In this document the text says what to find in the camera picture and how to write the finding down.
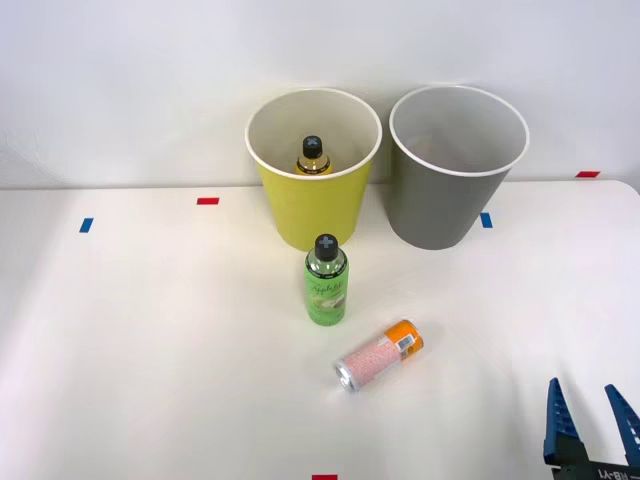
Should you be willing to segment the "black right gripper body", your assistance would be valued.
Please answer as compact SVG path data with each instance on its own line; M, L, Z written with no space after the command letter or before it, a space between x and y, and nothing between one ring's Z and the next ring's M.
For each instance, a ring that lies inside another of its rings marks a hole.
M555 480L639 480L639 458L630 457L629 465L584 460L578 463L549 463Z

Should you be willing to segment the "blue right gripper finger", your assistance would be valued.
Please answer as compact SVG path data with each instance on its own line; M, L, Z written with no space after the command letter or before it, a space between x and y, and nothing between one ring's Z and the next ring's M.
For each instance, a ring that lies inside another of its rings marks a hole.
M606 385L605 392L614 413L626 460L628 463L639 463L639 416L613 384Z
M569 465L582 460L582 441L557 378L549 382L543 458L547 465Z

